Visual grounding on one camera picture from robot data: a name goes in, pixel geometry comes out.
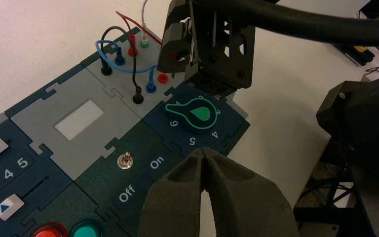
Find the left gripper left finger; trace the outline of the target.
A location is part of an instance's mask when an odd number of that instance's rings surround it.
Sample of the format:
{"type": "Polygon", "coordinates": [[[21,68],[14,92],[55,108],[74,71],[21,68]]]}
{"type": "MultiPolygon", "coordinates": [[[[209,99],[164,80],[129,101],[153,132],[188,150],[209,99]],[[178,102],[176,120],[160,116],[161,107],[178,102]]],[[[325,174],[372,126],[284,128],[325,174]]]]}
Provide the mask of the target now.
{"type": "Polygon", "coordinates": [[[200,230],[204,152],[193,150],[149,189],[142,208],[140,237],[197,237],[200,230]]]}

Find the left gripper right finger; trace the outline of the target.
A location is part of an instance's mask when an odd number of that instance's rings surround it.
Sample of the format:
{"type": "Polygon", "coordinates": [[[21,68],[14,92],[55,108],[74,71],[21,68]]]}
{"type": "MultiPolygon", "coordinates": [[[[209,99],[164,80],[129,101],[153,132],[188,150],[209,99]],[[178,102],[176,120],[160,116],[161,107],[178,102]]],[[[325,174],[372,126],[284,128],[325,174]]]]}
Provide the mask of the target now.
{"type": "Polygon", "coordinates": [[[204,148],[205,189],[218,237],[298,237],[293,210],[271,180],[204,148]]]}

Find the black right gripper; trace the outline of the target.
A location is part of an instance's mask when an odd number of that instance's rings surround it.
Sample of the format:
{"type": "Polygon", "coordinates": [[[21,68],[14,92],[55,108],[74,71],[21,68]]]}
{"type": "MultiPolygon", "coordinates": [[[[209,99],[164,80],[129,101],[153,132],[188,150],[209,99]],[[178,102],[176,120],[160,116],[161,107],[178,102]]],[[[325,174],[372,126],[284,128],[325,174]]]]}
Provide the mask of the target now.
{"type": "Polygon", "coordinates": [[[254,26],[193,0],[172,0],[166,24],[158,71],[185,72],[186,83],[220,98],[251,86],[254,26]]]}

